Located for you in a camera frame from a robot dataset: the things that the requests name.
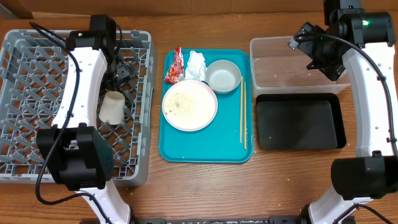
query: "gray dish rack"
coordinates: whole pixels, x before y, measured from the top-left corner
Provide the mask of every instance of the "gray dish rack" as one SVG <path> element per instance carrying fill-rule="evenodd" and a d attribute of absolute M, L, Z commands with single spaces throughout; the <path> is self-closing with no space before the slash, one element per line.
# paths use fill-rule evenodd
<path fill-rule="evenodd" d="M 70 30 L 53 30 L 68 37 Z M 123 31 L 119 56 L 134 78 L 118 86 L 126 97 L 125 120 L 112 126 L 97 120 L 98 131 L 113 147 L 116 185 L 139 186 L 148 176 L 150 108 L 157 52 L 148 32 Z M 51 127 L 62 100 L 68 57 L 36 30 L 10 30 L 0 51 L 0 182 L 32 184 L 43 158 L 37 130 Z M 99 97 L 97 113 L 103 99 Z M 43 182 L 53 182 L 46 171 Z"/>

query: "wooden chopsticks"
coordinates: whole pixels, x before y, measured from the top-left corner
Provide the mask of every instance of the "wooden chopsticks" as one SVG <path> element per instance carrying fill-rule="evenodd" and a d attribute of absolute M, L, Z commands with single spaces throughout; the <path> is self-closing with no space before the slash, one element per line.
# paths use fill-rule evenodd
<path fill-rule="evenodd" d="M 240 125 L 241 125 L 241 137 L 239 140 L 242 143 L 242 122 L 243 122 L 243 77 L 241 77 L 241 120 L 240 120 Z"/>
<path fill-rule="evenodd" d="M 246 127 L 246 83 L 244 83 L 244 149 L 246 149 L 246 143 L 247 143 L 247 127 Z"/>

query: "wooden table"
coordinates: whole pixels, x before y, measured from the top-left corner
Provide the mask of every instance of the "wooden table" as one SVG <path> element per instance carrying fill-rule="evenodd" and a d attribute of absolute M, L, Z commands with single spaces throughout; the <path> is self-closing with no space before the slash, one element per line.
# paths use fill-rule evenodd
<path fill-rule="evenodd" d="M 398 24 L 398 11 L 390 12 Z M 331 185 L 334 159 L 354 157 L 356 120 L 351 89 L 340 93 L 347 146 L 329 151 L 263 151 L 244 164 L 186 164 L 165 161 L 159 154 L 159 120 L 164 58 L 174 47 L 250 51 L 255 37 L 293 35 L 305 22 L 323 24 L 322 12 L 232 14 L 215 16 L 116 17 L 124 30 L 146 30 L 159 53 L 152 100 L 149 176 L 138 188 L 119 193 L 139 218 L 262 218 L 297 215 Z M 49 29 L 87 29 L 89 18 L 36 20 Z M 11 29 L 30 29 L 28 21 L 1 21 L 0 37 Z M 70 195 L 62 185 L 43 184 L 42 195 L 55 200 Z M 389 194 L 370 206 L 398 222 L 398 195 Z M 355 212 L 358 223 L 381 223 L 370 212 Z M 37 201 L 34 185 L 0 184 L 0 223 L 78 223 L 93 220 L 82 198 L 47 206 Z"/>

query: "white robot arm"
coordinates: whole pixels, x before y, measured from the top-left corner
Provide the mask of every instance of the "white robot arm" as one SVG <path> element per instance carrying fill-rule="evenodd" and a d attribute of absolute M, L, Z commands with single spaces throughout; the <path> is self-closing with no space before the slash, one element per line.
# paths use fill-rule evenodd
<path fill-rule="evenodd" d="M 123 202 L 112 181 L 112 148 L 96 130 L 101 85 L 107 78 L 114 78 L 117 71 L 115 33 L 115 21 L 105 15 L 92 16 L 90 30 L 70 33 L 65 41 L 69 63 L 63 99 L 52 127 L 38 132 L 37 145 L 48 162 L 47 167 L 54 181 L 83 196 L 100 223 L 130 224 L 135 221 L 134 214 L 130 206 Z M 78 145 L 77 149 L 67 149 L 72 141 Z M 57 203 L 47 202 L 40 195 L 38 199 L 46 204 Z"/>
<path fill-rule="evenodd" d="M 363 49 L 378 64 L 386 77 L 391 94 L 392 110 L 398 118 L 398 100 L 394 83 L 395 49 L 387 43 L 366 44 Z M 389 121 L 384 90 L 377 80 L 376 71 L 357 51 L 350 49 L 343 55 L 343 63 L 351 81 L 357 124 L 356 156 L 371 157 L 374 151 L 381 151 L 383 156 L 392 156 L 394 152 L 389 137 Z M 398 129 L 398 120 L 394 120 Z M 352 200 L 344 198 L 331 186 L 326 193 L 309 207 L 311 223 L 332 224 L 354 203 L 365 204 L 370 197 L 358 197 Z"/>

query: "snack wrapper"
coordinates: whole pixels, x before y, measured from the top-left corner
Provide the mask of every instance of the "snack wrapper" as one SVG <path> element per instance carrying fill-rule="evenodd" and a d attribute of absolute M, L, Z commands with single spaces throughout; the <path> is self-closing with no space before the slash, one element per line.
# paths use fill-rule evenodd
<path fill-rule="evenodd" d="M 166 73 L 164 82 L 176 84 L 184 79 L 184 59 L 182 57 L 181 47 L 174 49 L 174 61 Z"/>

